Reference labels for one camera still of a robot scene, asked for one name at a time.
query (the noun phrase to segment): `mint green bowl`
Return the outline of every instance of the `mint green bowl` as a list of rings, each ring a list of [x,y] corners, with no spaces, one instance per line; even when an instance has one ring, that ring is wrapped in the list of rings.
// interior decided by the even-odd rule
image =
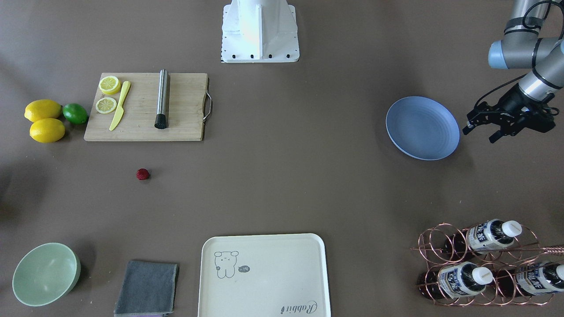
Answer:
[[[14,272],[12,289],[20,302],[43,306],[70,292],[79,275],[80,261],[68,246],[46,243],[21,259]]]

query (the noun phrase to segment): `lemon slice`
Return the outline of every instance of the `lemon slice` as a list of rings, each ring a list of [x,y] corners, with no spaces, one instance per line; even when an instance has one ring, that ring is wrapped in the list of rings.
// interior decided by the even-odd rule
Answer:
[[[117,102],[112,97],[104,97],[96,103],[96,111],[99,113],[110,113],[117,107]]]
[[[106,95],[113,95],[120,91],[121,83],[116,76],[106,76],[100,80],[98,88]]]

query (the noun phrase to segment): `gray cloth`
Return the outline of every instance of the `gray cloth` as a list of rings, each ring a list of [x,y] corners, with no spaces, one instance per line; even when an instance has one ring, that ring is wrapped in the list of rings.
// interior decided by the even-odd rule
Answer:
[[[114,316],[173,312],[177,265],[129,261]]]

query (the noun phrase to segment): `bear cartoon drawing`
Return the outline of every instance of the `bear cartoon drawing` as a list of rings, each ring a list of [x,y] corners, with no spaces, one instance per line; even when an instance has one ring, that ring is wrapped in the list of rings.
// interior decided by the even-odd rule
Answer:
[[[215,269],[217,277],[232,278],[235,275],[235,264],[237,263],[238,251],[215,252]]]

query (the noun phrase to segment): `bottle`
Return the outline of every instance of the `bottle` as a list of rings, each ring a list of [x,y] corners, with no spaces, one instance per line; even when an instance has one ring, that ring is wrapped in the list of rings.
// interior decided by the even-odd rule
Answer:
[[[499,295],[503,297],[534,296],[538,294],[553,294],[564,292],[564,265],[548,261],[521,267],[515,274],[515,285],[509,274],[515,274],[515,270],[498,271],[496,280],[499,287]]]
[[[503,250],[510,247],[515,241],[515,237],[523,232],[521,225],[510,220],[503,222],[493,219],[481,223],[467,230],[462,230],[466,236],[466,243],[459,232],[451,236],[452,243],[447,239],[444,242],[444,253],[453,253],[452,260],[457,261],[462,258],[464,251],[468,248],[466,256],[462,259],[468,261],[480,254],[486,254],[493,250]]]
[[[460,298],[476,296],[486,289],[486,285],[494,279],[492,272],[486,267],[479,267],[471,262],[463,262],[443,267],[438,272],[429,272],[419,276],[418,285],[423,296],[430,300],[442,298]]]

